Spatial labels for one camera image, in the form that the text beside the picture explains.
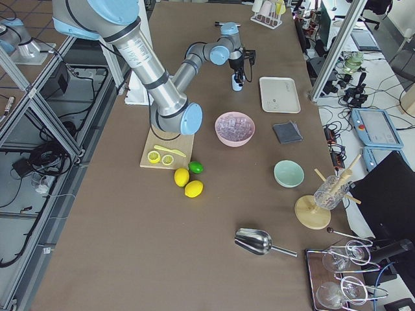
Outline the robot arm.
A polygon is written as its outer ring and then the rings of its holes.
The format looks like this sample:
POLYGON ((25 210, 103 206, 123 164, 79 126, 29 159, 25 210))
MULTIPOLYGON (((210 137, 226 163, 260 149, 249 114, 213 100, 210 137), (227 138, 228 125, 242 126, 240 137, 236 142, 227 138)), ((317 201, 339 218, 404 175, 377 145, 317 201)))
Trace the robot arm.
POLYGON ((53 1, 55 29, 68 36, 114 45, 154 99, 150 121, 164 132, 192 135, 202 124, 202 108, 184 91, 204 62, 243 65, 239 29, 234 22, 220 28, 215 43, 196 43, 174 76, 159 61, 141 31, 137 1, 53 1))

